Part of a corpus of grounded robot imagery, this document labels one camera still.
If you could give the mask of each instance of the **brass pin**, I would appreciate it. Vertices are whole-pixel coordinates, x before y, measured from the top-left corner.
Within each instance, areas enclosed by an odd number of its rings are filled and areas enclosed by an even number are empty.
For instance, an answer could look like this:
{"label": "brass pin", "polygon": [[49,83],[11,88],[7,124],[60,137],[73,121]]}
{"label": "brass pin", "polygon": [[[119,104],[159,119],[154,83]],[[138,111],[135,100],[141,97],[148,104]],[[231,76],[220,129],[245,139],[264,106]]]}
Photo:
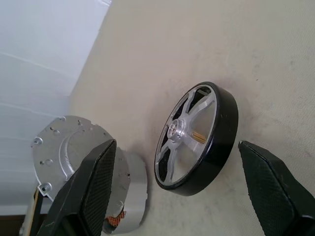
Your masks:
{"label": "brass pin", "polygon": [[195,131],[193,131],[192,137],[193,137],[196,141],[198,141],[198,142],[200,142],[200,143],[202,143],[202,144],[206,143],[206,141],[207,141],[207,138],[206,138],[205,136],[203,136],[203,135],[201,135],[201,134],[199,134],[199,133],[197,133],[197,132],[195,132]]}

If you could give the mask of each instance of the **white wall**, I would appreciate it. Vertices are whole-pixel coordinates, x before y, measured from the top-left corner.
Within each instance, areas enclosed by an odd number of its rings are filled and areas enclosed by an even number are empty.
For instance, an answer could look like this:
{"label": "white wall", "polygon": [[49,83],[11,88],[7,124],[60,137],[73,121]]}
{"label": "white wall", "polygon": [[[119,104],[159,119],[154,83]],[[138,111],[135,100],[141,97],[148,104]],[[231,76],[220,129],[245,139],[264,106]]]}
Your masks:
{"label": "white wall", "polygon": [[68,113],[107,10],[106,0],[0,2],[0,215],[25,213],[31,140]]}

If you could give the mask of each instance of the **wheel hub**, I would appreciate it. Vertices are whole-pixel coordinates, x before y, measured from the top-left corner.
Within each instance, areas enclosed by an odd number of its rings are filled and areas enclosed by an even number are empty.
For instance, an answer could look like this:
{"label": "wheel hub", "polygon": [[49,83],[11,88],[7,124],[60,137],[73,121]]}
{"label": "wheel hub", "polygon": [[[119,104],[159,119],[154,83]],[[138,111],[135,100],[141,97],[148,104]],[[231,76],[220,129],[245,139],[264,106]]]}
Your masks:
{"label": "wheel hub", "polygon": [[184,121],[181,119],[175,119],[167,130],[167,137],[172,140],[172,142],[178,142],[180,138],[184,135]]}

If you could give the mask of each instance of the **black clamp jaw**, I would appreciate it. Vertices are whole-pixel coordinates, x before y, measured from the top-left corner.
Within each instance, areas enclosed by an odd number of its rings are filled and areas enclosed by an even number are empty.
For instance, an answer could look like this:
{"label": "black clamp jaw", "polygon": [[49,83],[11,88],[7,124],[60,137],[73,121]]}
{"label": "black clamp jaw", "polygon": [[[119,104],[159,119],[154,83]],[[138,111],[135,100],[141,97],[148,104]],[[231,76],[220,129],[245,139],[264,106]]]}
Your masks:
{"label": "black clamp jaw", "polygon": [[57,194],[37,236],[100,236],[111,194],[116,141],[95,147]]}
{"label": "black clamp jaw", "polygon": [[239,143],[253,208],[266,236],[315,236],[315,199],[268,150]]}

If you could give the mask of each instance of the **metal plate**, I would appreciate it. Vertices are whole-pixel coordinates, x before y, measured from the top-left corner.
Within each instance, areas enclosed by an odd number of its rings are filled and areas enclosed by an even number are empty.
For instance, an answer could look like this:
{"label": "metal plate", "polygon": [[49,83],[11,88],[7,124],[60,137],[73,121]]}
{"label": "metal plate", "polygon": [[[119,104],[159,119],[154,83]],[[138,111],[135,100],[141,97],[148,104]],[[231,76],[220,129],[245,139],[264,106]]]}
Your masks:
{"label": "metal plate", "polygon": [[88,119],[55,119],[31,146],[39,191],[53,201],[90,151],[110,139],[111,135]]}

